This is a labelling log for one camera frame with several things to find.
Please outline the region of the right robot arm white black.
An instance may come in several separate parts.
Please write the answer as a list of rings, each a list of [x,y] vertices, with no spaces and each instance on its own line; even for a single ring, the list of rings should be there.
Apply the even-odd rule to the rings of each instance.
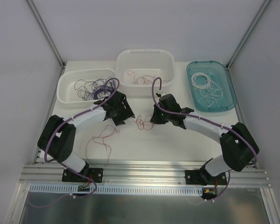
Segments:
[[[169,93],[153,94],[153,100],[151,123],[162,125],[171,122],[174,126],[200,133],[221,147],[221,155],[206,161],[199,170],[186,174],[186,181],[190,184],[206,186],[227,171],[240,172],[256,162],[259,147],[243,123],[226,126],[201,117],[191,108],[181,108]]]

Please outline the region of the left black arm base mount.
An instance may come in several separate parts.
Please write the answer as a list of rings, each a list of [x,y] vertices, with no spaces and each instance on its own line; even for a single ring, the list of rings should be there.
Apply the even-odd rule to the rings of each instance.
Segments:
[[[103,179],[103,168],[87,168],[84,173],[75,174],[72,171],[65,169],[63,171],[62,182],[87,182],[85,176],[92,179],[95,183],[101,183]]]

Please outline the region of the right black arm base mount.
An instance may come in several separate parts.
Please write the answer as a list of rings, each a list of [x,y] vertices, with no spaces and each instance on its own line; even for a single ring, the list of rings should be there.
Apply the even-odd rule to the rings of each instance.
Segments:
[[[226,185],[227,178],[225,173],[211,176],[208,173],[201,175],[200,170],[185,170],[185,181],[187,185]]]

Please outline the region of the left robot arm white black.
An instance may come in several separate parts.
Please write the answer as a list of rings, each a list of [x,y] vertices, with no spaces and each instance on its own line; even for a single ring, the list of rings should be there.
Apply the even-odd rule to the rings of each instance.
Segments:
[[[75,136],[98,122],[111,119],[116,126],[134,117],[126,95],[115,91],[109,97],[98,100],[91,107],[72,117],[52,115],[47,121],[37,142],[38,148],[53,160],[68,168],[77,181],[83,182],[89,176],[89,164],[74,151]]]

